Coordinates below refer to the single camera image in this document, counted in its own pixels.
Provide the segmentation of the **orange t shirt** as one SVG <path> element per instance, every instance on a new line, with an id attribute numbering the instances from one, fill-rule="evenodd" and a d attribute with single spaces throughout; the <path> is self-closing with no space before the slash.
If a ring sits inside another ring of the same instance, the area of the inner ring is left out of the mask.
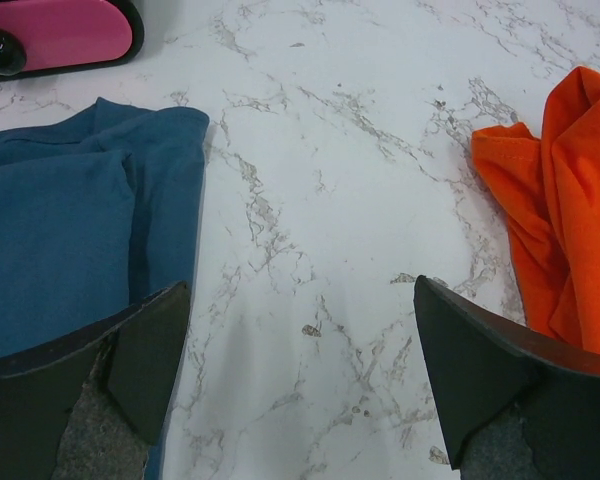
<path id="1" fill-rule="evenodd" d="M 540 136 L 483 128 L 471 155 L 506 214 L 528 325 L 600 354 L 600 73 L 577 67 L 554 88 Z"/>

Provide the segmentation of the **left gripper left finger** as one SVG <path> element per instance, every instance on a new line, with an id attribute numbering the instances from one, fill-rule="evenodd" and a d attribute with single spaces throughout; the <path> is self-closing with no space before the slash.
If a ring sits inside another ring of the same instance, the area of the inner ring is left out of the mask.
<path id="1" fill-rule="evenodd" d="M 156 479 L 186 339 L 184 282 L 0 358 L 0 479 Z"/>

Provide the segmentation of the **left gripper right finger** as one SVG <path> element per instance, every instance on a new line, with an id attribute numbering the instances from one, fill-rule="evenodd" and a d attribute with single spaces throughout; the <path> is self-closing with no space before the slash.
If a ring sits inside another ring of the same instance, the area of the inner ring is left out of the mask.
<path id="1" fill-rule="evenodd" d="M 464 479 L 600 479 L 600 355 L 426 276 L 417 330 L 450 466 Z"/>

